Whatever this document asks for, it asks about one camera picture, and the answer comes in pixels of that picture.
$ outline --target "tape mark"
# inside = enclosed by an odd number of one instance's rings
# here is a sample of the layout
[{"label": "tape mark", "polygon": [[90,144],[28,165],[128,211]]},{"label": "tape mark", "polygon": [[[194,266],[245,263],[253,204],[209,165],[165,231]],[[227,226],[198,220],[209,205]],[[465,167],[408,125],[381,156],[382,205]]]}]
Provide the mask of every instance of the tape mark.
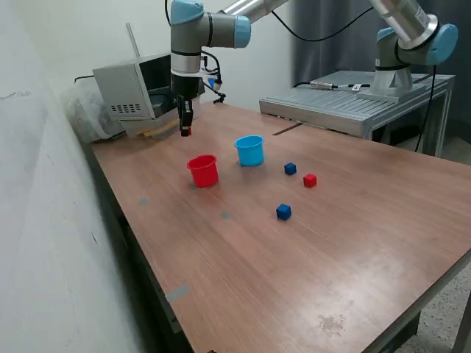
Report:
[{"label": "tape mark", "polygon": [[172,302],[175,299],[177,299],[178,297],[182,296],[183,294],[185,294],[189,291],[190,291],[190,288],[188,287],[188,285],[182,285],[180,288],[174,290],[173,292],[166,295],[165,297],[166,297],[168,302]]}]

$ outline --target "blue cube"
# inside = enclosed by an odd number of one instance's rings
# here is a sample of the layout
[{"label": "blue cube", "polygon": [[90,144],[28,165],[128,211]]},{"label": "blue cube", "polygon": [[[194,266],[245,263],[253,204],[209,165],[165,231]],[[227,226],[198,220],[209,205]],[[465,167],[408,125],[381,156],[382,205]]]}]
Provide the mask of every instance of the blue cube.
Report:
[{"label": "blue cube", "polygon": [[288,175],[296,174],[296,165],[293,163],[288,163],[285,165],[285,173]]},{"label": "blue cube", "polygon": [[283,219],[284,221],[289,220],[291,217],[291,207],[289,207],[287,204],[281,204],[278,206],[277,217],[279,219]]}]

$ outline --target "metal table leg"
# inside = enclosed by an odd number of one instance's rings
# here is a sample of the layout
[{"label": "metal table leg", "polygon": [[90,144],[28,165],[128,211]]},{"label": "metal table leg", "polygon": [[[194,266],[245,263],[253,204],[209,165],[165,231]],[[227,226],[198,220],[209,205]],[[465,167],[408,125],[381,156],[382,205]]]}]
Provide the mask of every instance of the metal table leg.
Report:
[{"label": "metal table leg", "polygon": [[455,346],[452,350],[452,353],[468,352],[471,352],[471,295],[466,304],[463,320],[461,320]]},{"label": "metal table leg", "polygon": [[428,123],[424,131],[423,154],[441,157],[448,111],[450,109],[452,89],[448,88],[445,96],[434,98],[429,112]]}]

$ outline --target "black cable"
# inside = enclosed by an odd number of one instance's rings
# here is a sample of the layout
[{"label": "black cable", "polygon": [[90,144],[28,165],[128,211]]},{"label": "black cable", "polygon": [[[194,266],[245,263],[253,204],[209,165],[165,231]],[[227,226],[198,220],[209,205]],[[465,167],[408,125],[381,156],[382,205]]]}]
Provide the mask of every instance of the black cable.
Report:
[{"label": "black cable", "polygon": [[79,79],[90,79],[91,77],[95,77],[95,76],[94,75],[78,76],[74,79],[74,83],[77,82]]},{"label": "black cable", "polygon": [[300,86],[300,85],[310,85],[310,84],[311,84],[310,82],[298,82],[297,84],[293,86],[293,88],[296,88],[297,86]]},{"label": "black cable", "polygon": [[226,98],[226,95],[224,93],[218,92],[217,90],[212,88],[210,85],[208,85],[206,82],[203,82],[203,85],[209,88],[213,93],[218,95],[219,99],[213,101],[213,103],[224,103],[224,99]]},{"label": "black cable", "polygon": [[[298,87],[298,86],[300,86],[300,85],[311,85],[311,83],[310,83],[310,82],[298,82],[297,84],[295,84],[295,85],[293,86],[293,88],[296,88],[296,87]],[[350,83],[349,85],[332,85],[332,89],[336,89],[336,88],[346,88],[346,87],[352,88],[352,87],[354,87],[354,86],[355,86],[355,84],[353,84],[353,83]],[[362,83],[362,84],[361,84],[361,87],[367,88],[367,87],[371,87],[371,85],[370,85],[369,83]]]},{"label": "black cable", "polygon": [[300,37],[299,35],[297,35],[296,33],[293,32],[293,30],[291,28],[288,27],[287,24],[285,24],[285,22],[283,22],[283,20],[280,18],[280,16],[277,15],[277,13],[275,11],[272,11],[272,14],[274,17],[277,18],[277,20],[293,35],[295,36],[297,39],[300,39],[300,40],[304,40],[305,42],[322,42],[323,40],[327,40],[327,39],[331,39],[332,37],[335,37],[338,33],[340,32],[343,32],[344,30],[346,30],[348,27],[350,27],[352,24],[354,24],[361,16],[365,15],[366,13],[368,13],[369,11],[373,10],[372,7],[370,7],[369,9],[367,10],[364,10],[360,15],[358,15],[356,18],[354,18],[353,20],[351,20],[347,25],[343,26],[341,29],[339,29],[337,32],[333,33],[332,35],[328,35],[327,37],[325,38],[319,38],[319,39],[307,39],[307,38],[303,38],[303,37]]},{"label": "black cable", "polygon": [[165,0],[165,16],[167,17],[167,22],[170,26],[170,17],[169,17],[169,0]]},{"label": "black cable", "polygon": [[211,54],[211,53],[208,53],[207,51],[204,51],[204,50],[201,50],[201,52],[202,52],[204,55],[208,55],[209,57],[212,57],[213,60],[216,62],[216,70],[217,70],[218,83],[222,83],[222,81],[221,81],[221,66],[220,66],[220,64],[219,64],[219,60],[218,60],[218,58],[216,57],[216,55]]},{"label": "black cable", "polygon": [[430,108],[431,108],[431,105],[432,105],[433,90],[435,89],[435,76],[436,76],[436,65],[433,66],[432,88],[430,89],[430,98],[428,100],[427,110],[425,112],[424,121],[422,122],[422,126],[420,128],[419,140],[417,141],[417,145],[415,146],[415,152],[419,151],[420,141],[422,140],[422,136],[423,136],[424,131],[425,131],[425,125],[427,124],[427,120],[428,120],[428,114],[430,112]]}]

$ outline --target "metal plate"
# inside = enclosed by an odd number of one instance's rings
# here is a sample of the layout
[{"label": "metal plate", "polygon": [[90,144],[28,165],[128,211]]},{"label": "metal plate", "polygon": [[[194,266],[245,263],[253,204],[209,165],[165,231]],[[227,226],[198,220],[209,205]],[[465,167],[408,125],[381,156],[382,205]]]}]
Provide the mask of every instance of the metal plate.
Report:
[{"label": "metal plate", "polygon": [[[338,71],[317,81],[334,85],[371,84],[373,75],[372,72]],[[424,76],[426,75],[413,74],[412,78],[415,81]],[[445,94],[448,85],[453,84],[453,80],[454,76],[437,75],[433,97]],[[425,91],[409,96],[406,101],[399,103],[364,99],[351,90],[317,90],[309,85],[301,85],[286,93],[261,99],[260,111],[368,138],[372,130],[417,109],[428,101],[432,79],[421,81],[420,84],[426,87]]]}]

